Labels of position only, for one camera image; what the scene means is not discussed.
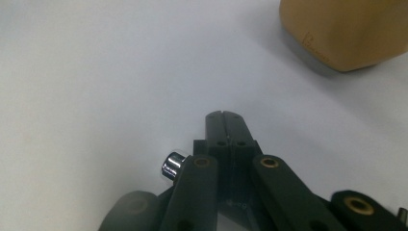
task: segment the bolt hole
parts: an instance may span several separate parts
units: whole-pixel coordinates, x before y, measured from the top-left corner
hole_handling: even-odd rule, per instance
[[[266,157],[266,158],[262,159],[261,164],[264,167],[278,167],[279,166],[279,163],[277,161],[275,161],[275,160],[273,160],[273,159],[271,159],[269,157]]]
[[[318,220],[310,221],[310,227],[313,231],[328,231],[327,225]]]
[[[210,161],[206,158],[198,158],[194,160],[194,164],[198,167],[206,167],[210,164]]]
[[[144,198],[136,198],[130,200],[127,204],[127,210],[130,214],[138,215],[147,209],[147,200]]]
[[[368,202],[359,197],[346,197],[344,199],[345,205],[354,213],[361,215],[372,215],[374,213],[374,208],[368,204]]]
[[[180,220],[177,223],[177,231],[192,231],[194,228],[194,225],[189,222],[188,220]]]

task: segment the silver knob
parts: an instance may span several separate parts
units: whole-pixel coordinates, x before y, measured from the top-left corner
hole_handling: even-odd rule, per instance
[[[176,175],[180,172],[184,160],[186,160],[186,157],[177,152],[171,152],[162,165],[162,175],[174,181]]]

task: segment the tan object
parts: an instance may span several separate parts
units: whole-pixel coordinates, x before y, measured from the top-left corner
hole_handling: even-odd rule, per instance
[[[280,17],[311,54],[340,71],[408,51],[408,0],[281,0]]]

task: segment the white table surface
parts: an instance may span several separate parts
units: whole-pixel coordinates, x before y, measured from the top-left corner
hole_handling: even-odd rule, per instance
[[[339,73],[278,6],[1,1],[0,230],[97,230],[124,193],[164,191],[163,159],[191,153],[217,110],[314,193],[408,207],[408,55]]]

